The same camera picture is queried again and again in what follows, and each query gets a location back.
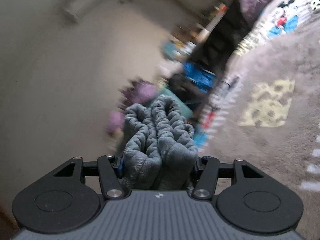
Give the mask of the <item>grey fleece garment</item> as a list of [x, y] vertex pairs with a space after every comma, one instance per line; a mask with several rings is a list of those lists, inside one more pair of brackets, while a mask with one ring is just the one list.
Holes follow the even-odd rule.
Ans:
[[194, 128], [176, 100], [160, 95], [150, 107], [125, 111], [124, 185], [138, 190], [182, 190], [197, 161]]

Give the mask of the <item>green storage box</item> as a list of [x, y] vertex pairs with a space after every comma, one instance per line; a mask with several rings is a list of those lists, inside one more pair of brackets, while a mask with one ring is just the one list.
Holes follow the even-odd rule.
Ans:
[[179, 105], [181, 115], [186, 119], [189, 119], [193, 115], [193, 111], [187, 105], [185, 105], [171, 90], [164, 87], [160, 93], [174, 98]]

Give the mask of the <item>Mickey Mouse bed blanket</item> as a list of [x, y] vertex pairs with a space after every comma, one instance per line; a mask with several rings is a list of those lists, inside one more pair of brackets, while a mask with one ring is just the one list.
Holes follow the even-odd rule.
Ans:
[[244, 159], [294, 190], [319, 239], [319, 0], [273, 0], [228, 65], [200, 155]]

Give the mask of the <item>cluttered side shelf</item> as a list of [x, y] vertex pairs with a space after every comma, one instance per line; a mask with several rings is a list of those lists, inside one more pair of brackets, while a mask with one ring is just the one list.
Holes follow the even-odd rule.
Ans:
[[191, 54], [182, 62], [166, 60], [159, 65], [168, 88], [182, 102], [201, 102], [222, 80], [227, 61], [247, 34], [240, 4], [234, 1], [202, 41], [197, 41]]

